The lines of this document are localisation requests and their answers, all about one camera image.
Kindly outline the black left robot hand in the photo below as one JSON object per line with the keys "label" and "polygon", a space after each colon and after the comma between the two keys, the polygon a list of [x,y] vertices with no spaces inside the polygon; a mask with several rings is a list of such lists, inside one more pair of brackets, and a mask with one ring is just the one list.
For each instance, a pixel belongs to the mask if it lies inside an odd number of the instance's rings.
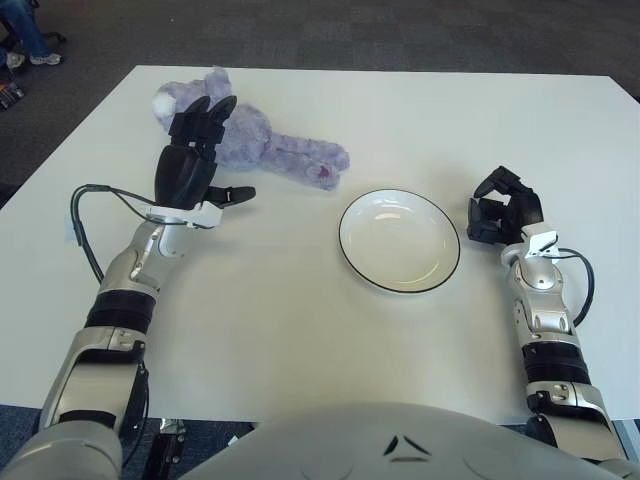
{"label": "black left robot hand", "polygon": [[237,98],[227,96],[210,104],[203,96],[184,112],[174,115],[169,128],[171,142],[161,152],[155,175],[155,202],[164,207],[191,210],[204,201],[225,208],[256,196],[252,186],[213,187],[216,147],[225,134],[224,122],[236,107]]}

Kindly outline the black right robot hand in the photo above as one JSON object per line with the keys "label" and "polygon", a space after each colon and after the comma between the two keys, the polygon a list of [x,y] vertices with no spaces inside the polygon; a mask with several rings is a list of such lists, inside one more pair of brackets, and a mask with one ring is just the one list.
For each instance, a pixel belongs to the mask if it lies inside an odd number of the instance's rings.
{"label": "black right robot hand", "polygon": [[511,245],[524,226],[544,221],[540,199],[515,173],[499,166],[476,188],[468,203],[470,240]]}

